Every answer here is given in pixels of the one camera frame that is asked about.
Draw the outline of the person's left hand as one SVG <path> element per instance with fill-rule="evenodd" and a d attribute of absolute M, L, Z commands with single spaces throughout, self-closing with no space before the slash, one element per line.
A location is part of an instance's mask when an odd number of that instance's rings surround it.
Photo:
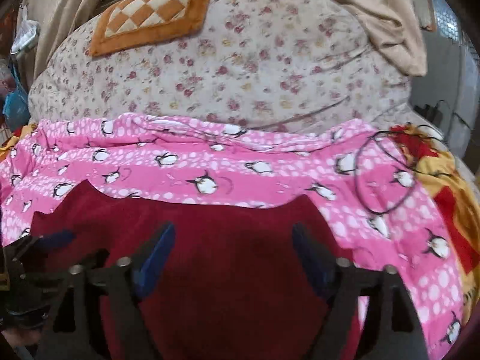
<path fill-rule="evenodd" d="M 41 331 L 9 328 L 1 332 L 12 347 L 35 345 L 41 339 Z"/>

